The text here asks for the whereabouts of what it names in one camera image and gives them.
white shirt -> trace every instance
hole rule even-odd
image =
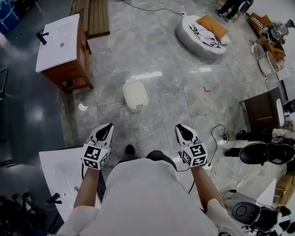
[[[243,235],[216,199],[207,213],[177,180],[165,161],[137,159],[118,164],[107,179],[100,210],[75,208],[58,235],[80,236],[217,236]]]
[[[289,34],[289,29],[285,26],[285,24],[283,24],[282,21],[275,22],[274,27],[275,27],[276,31],[279,31],[281,33],[281,36],[285,36],[285,35]],[[271,34],[276,39],[276,33],[274,32],[273,29],[271,30]]]

orange pillow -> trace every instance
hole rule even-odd
[[[196,22],[212,32],[218,40],[221,40],[222,37],[228,33],[228,30],[221,26],[214,18],[209,16],[204,16],[198,19]]]

sink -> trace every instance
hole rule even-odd
[[[77,34],[80,15],[62,18],[45,25],[46,45],[40,43],[36,72],[77,59]]]
[[[73,210],[75,199],[82,183],[83,148],[71,148],[39,153],[40,163],[44,172],[51,196],[60,194],[56,204],[59,214],[65,222]],[[95,207],[100,208],[99,197],[96,195]]]

gray tile floor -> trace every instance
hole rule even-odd
[[[141,11],[120,0],[109,0],[111,34],[89,41],[95,89],[73,94],[74,112],[70,118],[76,120],[79,143],[98,125],[114,124],[112,153],[105,165],[107,175],[123,156],[127,144],[132,144],[141,157],[154,149],[176,157],[179,148],[174,128],[182,123],[196,129],[212,157],[215,143],[211,129],[221,123],[233,139],[237,132],[246,129],[239,101],[267,91],[265,79],[249,51],[249,39],[255,39],[255,34],[244,17],[228,24],[219,18],[214,13],[215,0],[128,1],[146,9],[165,7],[187,15],[209,15],[229,31],[232,43],[222,59],[205,60],[177,39],[175,27],[180,15],[166,10]],[[148,106],[138,113],[127,110],[122,95],[122,86],[131,77],[140,79],[149,97]],[[272,83],[268,87],[275,87],[277,79]],[[79,104],[87,109],[81,111]],[[213,160],[218,170],[212,179],[219,188],[239,183],[244,175],[261,173],[259,166],[248,167],[237,159],[223,158],[223,150],[236,146],[236,142],[221,143],[222,127],[213,134],[219,145]],[[272,165],[263,170],[266,167],[273,176],[280,170]],[[189,189],[190,172],[182,173],[181,180]]]

faucet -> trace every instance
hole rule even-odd
[[[61,200],[57,200],[58,198],[60,198],[60,195],[56,192],[52,197],[45,201],[45,205],[62,204]]]
[[[49,32],[46,32],[44,34],[40,34],[40,32],[36,33],[36,36],[39,38],[40,42],[43,43],[43,45],[47,44],[47,41],[44,39],[44,36],[49,35]]]

